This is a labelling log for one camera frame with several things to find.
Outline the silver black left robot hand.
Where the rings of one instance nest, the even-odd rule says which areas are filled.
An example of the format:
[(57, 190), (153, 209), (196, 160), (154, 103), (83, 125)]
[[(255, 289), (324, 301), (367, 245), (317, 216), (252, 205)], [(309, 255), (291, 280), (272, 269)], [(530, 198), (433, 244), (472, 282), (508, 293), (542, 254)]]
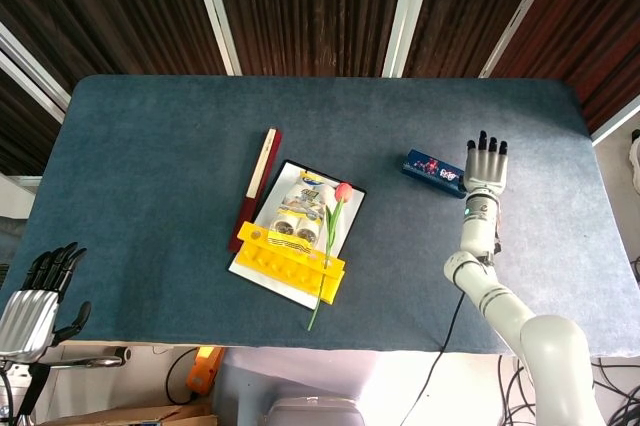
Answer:
[(91, 303), (80, 306), (74, 321), (55, 326), (59, 307), (79, 262), (87, 250), (72, 242), (46, 251), (33, 261), (19, 290), (9, 298), (1, 316), (1, 361), (33, 364), (48, 349), (82, 331), (91, 314)]

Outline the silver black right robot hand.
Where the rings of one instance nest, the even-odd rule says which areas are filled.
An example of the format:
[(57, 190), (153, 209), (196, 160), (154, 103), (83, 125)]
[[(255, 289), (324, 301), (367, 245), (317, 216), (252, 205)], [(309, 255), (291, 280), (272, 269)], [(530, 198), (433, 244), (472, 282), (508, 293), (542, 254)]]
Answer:
[(506, 189), (508, 143), (480, 131), (478, 141), (467, 142), (463, 184), (467, 192), (487, 189), (499, 196)]

